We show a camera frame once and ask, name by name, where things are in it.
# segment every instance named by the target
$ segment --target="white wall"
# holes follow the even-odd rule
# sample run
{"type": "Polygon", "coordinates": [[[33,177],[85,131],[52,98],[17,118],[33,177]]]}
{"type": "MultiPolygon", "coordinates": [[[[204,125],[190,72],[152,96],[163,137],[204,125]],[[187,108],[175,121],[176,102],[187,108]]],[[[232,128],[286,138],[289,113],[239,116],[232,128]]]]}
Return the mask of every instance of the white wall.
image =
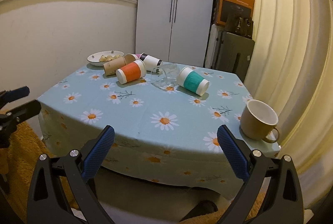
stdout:
{"type": "MultiPolygon", "coordinates": [[[[27,85],[39,97],[95,52],[134,52],[137,6],[119,0],[0,2],[0,91],[27,85]]],[[[37,130],[38,121],[32,122],[37,130]]]]}

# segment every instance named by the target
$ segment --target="orange box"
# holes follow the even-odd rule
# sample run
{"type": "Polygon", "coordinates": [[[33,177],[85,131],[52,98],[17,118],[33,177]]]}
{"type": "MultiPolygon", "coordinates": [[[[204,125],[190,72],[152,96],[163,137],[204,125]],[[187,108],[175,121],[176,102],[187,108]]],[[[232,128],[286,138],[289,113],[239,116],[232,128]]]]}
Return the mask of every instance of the orange box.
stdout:
{"type": "Polygon", "coordinates": [[[253,15],[254,0],[216,0],[214,23],[225,26],[228,14],[236,11],[242,17],[253,15]]]}

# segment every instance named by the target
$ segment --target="wardrobe door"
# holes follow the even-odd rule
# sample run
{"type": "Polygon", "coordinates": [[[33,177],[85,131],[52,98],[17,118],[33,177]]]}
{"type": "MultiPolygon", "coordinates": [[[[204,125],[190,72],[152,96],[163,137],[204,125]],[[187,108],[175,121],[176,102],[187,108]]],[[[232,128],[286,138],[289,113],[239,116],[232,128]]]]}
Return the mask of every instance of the wardrobe door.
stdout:
{"type": "Polygon", "coordinates": [[[138,0],[135,52],[169,60],[174,0],[138,0]]]}
{"type": "Polygon", "coordinates": [[[176,0],[169,61],[204,65],[213,0],[176,0]]]}

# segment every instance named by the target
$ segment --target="table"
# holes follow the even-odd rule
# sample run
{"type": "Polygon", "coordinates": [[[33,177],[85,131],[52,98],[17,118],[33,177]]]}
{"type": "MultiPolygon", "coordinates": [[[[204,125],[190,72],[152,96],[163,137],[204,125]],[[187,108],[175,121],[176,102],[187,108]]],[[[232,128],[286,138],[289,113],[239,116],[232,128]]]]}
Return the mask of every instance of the table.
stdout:
{"type": "Polygon", "coordinates": [[[252,97],[235,74],[192,69],[210,81],[202,97],[182,87],[161,90],[150,83],[149,73],[121,85],[102,68],[81,67],[38,98],[47,147],[66,155],[111,125],[116,137],[104,167],[156,183],[205,187],[232,199],[242,181],[219,147],[218,127],[226,124],[236,138],[268,157],[280,148],[241,134],[240,116],[252,97]]]}

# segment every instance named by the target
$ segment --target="curtain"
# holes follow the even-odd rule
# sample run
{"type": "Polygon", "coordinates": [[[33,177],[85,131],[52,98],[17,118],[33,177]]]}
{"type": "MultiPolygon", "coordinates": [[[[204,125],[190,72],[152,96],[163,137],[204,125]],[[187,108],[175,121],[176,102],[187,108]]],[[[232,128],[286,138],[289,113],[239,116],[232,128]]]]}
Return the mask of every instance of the curtain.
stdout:
{"type": "Polygon", "coordinates": [[[289,154],[304,205],[333,183],[333,2],[256,0],[255,48],[245,86],[279,115],[279,156],[289,154]]]}

